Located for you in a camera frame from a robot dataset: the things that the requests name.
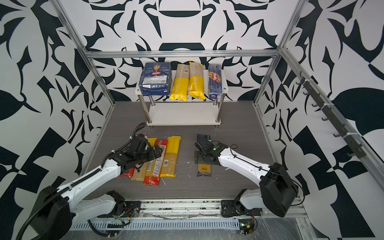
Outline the blue De Cecco spaghetti bag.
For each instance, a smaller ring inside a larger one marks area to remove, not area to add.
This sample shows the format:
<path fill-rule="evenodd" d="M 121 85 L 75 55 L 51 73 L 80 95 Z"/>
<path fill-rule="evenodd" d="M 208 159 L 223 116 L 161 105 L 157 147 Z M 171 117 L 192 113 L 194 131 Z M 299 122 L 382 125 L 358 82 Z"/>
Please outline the blue De Cecco spaghetti bag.
<path fill-rule="evenodd" d="M 198 165 L 198 177 L 211 176 L 211 157 L 208 155 L 212 142 L 209 135 L 197 134 L 197 141 L 195 142 L 195 163 Z"/>

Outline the white two-tier shelf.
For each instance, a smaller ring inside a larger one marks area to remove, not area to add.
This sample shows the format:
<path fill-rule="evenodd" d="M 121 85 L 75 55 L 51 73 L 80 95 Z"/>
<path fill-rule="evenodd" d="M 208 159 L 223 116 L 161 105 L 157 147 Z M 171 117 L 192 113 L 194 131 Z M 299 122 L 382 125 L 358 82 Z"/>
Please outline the white two-tier shelf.
<path fill-rule="evenodd" d="M 224 71 L 213 74 L 215 79 L 220 78 L 222 83 L 222 95 L 213 101 L 209 101 L 210 74 L 208 70 L 199 71 L 204 78 L 205 99 L 193 99 L 186 95 L 184 101 L 168 100 L 156 102 L 153 96 L 149 96 L 151 106 L 145 103 L 144 96 L 140 89 L 140 80 L 135 87 L 135 94 L 138 96 L 142 109 L 146 116 L 147 125 L 154 126 L 216 126 L 221 124 L 221 109 L 224 99 L 229 91 Z"/>

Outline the yellow Pastatime spaghetti bag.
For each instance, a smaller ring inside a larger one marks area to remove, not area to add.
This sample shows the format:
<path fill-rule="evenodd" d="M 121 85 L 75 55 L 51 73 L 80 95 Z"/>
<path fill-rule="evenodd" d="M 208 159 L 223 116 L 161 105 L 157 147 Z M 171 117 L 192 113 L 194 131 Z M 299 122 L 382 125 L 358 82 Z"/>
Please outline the yellow Pastatime spaghetti bag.
<path fill-rule="evenodd" d="M 205 100 L 204 68 L 202 64 L 190 62 L 190 87 L 188 94 L 192 98 Z"/>

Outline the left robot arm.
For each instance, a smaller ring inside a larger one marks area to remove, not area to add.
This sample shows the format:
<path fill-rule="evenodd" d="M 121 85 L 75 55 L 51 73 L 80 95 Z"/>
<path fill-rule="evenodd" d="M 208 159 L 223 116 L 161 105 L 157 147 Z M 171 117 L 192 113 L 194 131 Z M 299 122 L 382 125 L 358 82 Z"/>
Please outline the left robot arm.
<path fill-rule="evenodd" d="M 152 147 L 147 136 L 138 133 L 146 125 L 136 126 L 129 141 L 107 154 L 91 172 L 57 188 L 43 189 L 16 238 L 22 239 L 27 227 L 32 227 L 42 240 L 59 240 L 80 222 L 110 213 L 120 215 L 125 199 L 115 191 L 91 201 L 84 198 L 110 180 L 162 155 L 159 146 Z"/>

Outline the wall hook rail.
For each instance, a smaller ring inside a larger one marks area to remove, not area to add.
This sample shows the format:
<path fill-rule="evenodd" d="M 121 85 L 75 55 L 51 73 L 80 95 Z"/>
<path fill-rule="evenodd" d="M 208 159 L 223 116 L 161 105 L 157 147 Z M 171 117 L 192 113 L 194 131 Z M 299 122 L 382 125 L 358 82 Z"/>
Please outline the wall hook rail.
<path fill-rule="evenodd" d="M 367 154 L 363 150 L 362 143 L 358 140 L 358 133 L 352 131 L 351 127 L 347 126 L 347 121 L 344 120 L 340 111 L 336 106 L 331 103 L 327 96 L 322 93 L 320 88 L 317 87 L 317 84 L 313 79 L 306 79 L 303 76 L 303 73 L 300 72 L 300 81 L 296 83 L 297 85 L 302 85 L 306 92 L 304 95 L 311 96 L 315 101 L 312 106 L 321 110 L 325 117 L 322 118 L 322 121 L 329 121 L 333 127 L 336 129 L 337 134 L 333 134 L 335 138 L 343 138 L 346 144 L 350 147 L 351 153 L 347 153 L 349 157 L 357 157 L 362 159 Z"/>

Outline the blue Barilla multipack bag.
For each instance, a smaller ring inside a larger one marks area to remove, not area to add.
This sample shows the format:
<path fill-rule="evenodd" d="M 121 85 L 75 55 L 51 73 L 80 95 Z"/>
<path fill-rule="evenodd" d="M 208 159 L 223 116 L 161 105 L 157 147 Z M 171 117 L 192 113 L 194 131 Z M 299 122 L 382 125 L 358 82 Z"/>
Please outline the blue Barilla multipack bag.
<path fill-rule="evenodd" d="M 143 96 L 169 96 L 171 85 L 171 63 L 146 63 L 144 65 L 139 81 L 139 87 Z"/>

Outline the blue Barilla spaghetti box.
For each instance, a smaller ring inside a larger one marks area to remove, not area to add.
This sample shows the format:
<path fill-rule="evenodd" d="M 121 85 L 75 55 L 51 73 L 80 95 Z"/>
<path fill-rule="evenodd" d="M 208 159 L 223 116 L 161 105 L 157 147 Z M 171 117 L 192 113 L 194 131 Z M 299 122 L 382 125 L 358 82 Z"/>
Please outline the blue Barilla spaghetti box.
<path fill-rule="evenodd" d="M 222 99 L 222 67 L 217 64 L 209 64 L 209 98 L 213 100 Z"/>

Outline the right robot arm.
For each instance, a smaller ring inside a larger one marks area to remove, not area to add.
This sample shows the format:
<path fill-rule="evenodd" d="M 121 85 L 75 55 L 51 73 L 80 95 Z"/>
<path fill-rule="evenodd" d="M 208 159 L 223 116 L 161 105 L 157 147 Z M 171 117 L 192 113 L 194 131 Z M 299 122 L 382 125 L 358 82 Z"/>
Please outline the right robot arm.
<path fill-rule="evenodd" d="M 266 208 L 278 217 L 285 217 L 302 187 L 278 163 L 263 164 L 236 152 L 232 146 L 211 140 L 209 135 L 197 135 L 195 163 L 228 168 L 258 186 L 242 191 L 235 205 L 239 210 Z"/>

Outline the red clear spaghetti bag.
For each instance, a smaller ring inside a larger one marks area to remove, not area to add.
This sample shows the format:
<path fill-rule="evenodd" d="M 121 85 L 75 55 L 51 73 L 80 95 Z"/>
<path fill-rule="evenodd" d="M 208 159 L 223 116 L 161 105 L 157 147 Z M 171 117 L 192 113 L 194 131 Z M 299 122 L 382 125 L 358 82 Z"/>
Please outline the red clear spaghetti bag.
<path fill-rule="evenodd" d="M 161 156 L 155 160 L 152 160 L 149 164 L 151 169 L 146 172 L 144 184 L 148 186 L 157 187 L 160 181 L 160 173 L 164 162 L 164 156 L 168 146 L 168 140 L 156 140 L 155 146 L 162 149 Z"/>

